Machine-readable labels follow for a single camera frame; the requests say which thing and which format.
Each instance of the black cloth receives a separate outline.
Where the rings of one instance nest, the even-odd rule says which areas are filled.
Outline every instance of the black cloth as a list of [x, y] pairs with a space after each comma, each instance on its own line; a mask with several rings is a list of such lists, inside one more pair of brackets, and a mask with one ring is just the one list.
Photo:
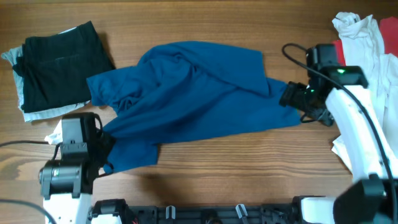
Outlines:
[[91, 99], [86, 78], [114, 69], [91, 21], [50, 37], [29, 37], [13, 69], [24, 78], [25, 113]]

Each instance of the red cloth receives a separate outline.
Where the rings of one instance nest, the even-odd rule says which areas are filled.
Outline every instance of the red cloth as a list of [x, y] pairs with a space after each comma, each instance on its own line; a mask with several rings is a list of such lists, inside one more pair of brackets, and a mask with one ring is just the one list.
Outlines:
[[398, 19], [395, 17], [382, 19], [379, 29], [383, 36], [385, 54], [392, 53], [398, 57]]
[[341, 40], [335, 40], [332, 42], [332, 44], [334, 44], [336, 48], [337, 62], [342, 66], [346, 66], [346, 60], [344, 59], [343, 52], [343, 43], [341, 42]]

